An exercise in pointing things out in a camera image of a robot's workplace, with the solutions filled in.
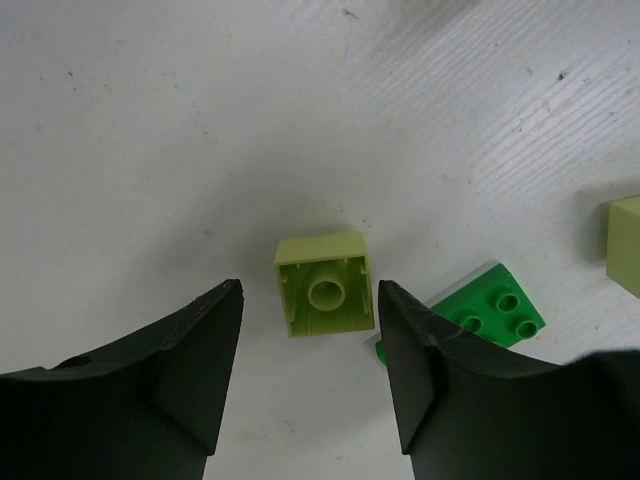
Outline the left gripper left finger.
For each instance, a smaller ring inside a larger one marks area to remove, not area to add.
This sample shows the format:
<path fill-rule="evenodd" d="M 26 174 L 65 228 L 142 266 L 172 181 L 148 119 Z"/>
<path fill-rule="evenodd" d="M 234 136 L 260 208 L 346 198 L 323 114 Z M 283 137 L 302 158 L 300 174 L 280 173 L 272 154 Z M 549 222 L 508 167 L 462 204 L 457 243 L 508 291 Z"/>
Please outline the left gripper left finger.
<path fill-rule="evenodd" d="M 215 453 L 244 297 L 229 279 L 52 367 L 1 377 L 5 479 L 200 479 Z"/>

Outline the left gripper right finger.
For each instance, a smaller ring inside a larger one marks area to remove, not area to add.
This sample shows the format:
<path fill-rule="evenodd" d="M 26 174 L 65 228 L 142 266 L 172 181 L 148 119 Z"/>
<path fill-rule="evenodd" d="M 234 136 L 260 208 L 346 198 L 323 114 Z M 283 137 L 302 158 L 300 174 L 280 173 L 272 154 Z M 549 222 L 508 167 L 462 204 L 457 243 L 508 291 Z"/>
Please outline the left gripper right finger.
<path fill-rule="evenodd" d="M 639 354 L 556 365 L 457 327 L 383 280 L 378 313 L 402 452 L 418 479 L 635 479 Z"/>

